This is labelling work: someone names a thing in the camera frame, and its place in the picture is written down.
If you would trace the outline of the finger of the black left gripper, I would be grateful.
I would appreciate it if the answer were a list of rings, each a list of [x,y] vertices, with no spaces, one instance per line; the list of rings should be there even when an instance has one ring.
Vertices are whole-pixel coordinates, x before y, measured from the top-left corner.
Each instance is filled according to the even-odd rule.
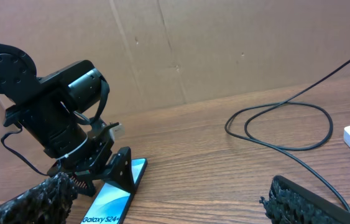
[[[79,194],[89,197],[93,197],[96,194],[96,187],[93,184],[93,174],[76,175],[75,173],[69,173],[68,175],[75,183]]]
[[[136,185],[131,169],[131,148],[128,146],[120,148],[96,178],[125,192],[134,194]]]

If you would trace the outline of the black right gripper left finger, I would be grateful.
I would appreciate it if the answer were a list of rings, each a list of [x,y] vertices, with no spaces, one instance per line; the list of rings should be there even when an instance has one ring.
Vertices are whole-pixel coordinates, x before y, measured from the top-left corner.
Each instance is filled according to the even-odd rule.
[[[76,185],[58,173],[0,205],[0,224],[64,224],[77,199]]]

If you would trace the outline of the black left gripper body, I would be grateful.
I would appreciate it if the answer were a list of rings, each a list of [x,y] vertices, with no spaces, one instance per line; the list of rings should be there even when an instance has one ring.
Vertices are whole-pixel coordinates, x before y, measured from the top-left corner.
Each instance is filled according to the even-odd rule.
[[[55,159],[47,171],[75,180],[103,179],[114,141],[101,120],[109,85],[89,60],[77,61],[46,77],[19,59],[3,64],[3,90],[14,105],[3,124],[25,128]]]

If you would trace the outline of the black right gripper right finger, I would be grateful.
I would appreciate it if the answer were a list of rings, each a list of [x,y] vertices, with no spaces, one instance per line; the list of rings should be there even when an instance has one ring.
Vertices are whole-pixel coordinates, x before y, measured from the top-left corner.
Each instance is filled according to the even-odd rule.
[[[269,197],[259,203],[272,223],[350,224],[350,212],[281,175],[272,179]]]

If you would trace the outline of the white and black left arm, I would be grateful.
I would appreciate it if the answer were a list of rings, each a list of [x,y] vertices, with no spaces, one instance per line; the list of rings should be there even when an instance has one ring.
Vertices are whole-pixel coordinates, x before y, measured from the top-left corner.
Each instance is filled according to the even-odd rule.
[[[55,161],[47,175],[67,174],[87,196],[96,193],[95,180],[130,194],[137,188],[130,148],[111,150],[118,124],[101,119],[109,91],[89,60],[38,77],[29,55],[0,44],[0,94],[13,102],[5,112],[4,125],[28,130]]]

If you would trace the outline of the Galaxy S24+ smartphone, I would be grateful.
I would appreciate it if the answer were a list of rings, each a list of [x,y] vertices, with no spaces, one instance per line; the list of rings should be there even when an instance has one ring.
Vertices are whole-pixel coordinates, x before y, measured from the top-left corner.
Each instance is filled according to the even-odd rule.
[[[105,183],[81,224],[122,224],[134,194]]]

